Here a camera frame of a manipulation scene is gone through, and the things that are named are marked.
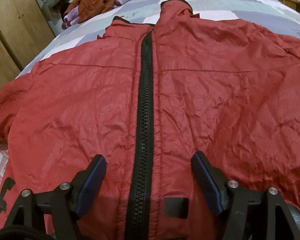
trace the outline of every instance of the wrinkled nylon fabric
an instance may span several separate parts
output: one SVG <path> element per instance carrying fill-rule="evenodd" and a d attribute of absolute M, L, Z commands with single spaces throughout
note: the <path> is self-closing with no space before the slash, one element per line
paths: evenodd
<path fill-rule="evenodd" d="M 52 55 L 0 90 L 0 140 L 10 157 L 3 179 L 16 182 L 0 228 L 21 190 L 52 190 L 102 154 L 106 176 L 79 227 L 93 239 L 124 239 L 141 41 L 151 30 L 149 239 L 215 238 L 191 173 L 197 150 L 228 178 L 250 189 L 275 186 L 300 210 L 300 40 L 240 19 L 202 20 L 172 0 L 154 27 L 114 20 L 103 38 Z M 189 198 L 187 219 L 165 214 L 167 197 Z"/>

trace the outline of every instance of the black zipper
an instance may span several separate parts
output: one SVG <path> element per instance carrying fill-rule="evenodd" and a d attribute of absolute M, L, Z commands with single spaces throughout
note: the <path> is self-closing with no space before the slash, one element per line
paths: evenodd
<path fill-rule="evenodd" d="M 153 70 L 149 32 L 141 44 L 136 153 L 126 217 L 125 240 L 147 240 L 153 166 Z"/>

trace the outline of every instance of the navy blue clamp pad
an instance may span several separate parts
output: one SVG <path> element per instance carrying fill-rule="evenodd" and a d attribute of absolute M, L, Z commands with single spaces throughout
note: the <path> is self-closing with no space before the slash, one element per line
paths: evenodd
<path fill-rule="evenodd" d="M 87 169 L 74 176 L 69 208 L 77 216 L 77 220 L 88 213 L 105 174 L 106 160 L 102 155 L 96 155 Z"/>
<path fill-rule="evenodd" d="M 218 216 L 228 209 L 229 199 L 225 186 L 228 180 L 223 172 L 212 167 L 202 151 L 192 156 L 191 168 L 211 213 Z"/>

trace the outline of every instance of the bed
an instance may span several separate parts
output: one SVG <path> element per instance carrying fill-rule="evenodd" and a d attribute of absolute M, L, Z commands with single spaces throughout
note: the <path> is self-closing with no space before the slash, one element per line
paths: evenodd
<path fill-rule="evenodd" d="M 98 15 L 85 23 L 77 24 L 58 35 L 19 76 L 29 73 L 39 61 L 66 49 L 94 41 L 102 36 L 115 16 L 131 23 L 155 24 L 160 4 L 166 0 L 132 0 L 125 5 Z M 262 25 L 272 32 L 300 38 L 300 14 L 277 0 L 186 0 L 194 14 L 213 21 L 244 19 Z M 0 144 L 0 185 L 8 162 L 8 145 Z"/>

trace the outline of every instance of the metal pin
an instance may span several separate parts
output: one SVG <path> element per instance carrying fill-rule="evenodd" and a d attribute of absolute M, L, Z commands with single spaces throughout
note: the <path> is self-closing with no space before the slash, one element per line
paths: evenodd
<path fill-rule="evenodd" d="M 30 195 L 31 191 L 29 189 L 25 189 L 23 192 L 21 192 L 21 196 L 28 197 Z"/>
<path fill-rule="evenodd" d="M 228 186 L 231 187 L 231 188 L 236 188 L 239 186 L 239 183 L 235 180 L 229 180 L 228 181 Z"/>
<path fill-rule="evenodd" d="M 270 187 L 270 188 L 269 188 L 269 192 L 270 192 L 272 195 L 277 195 L 278 190 L 277 190 L 275 187 Z"/>
<path fill-rule="evenodd" d="M 64 182 L 64 183 L 60 184 L 60 189 L 66 190 L 68 188 L 70 188 L 70 183 L 69 182 Z"/>

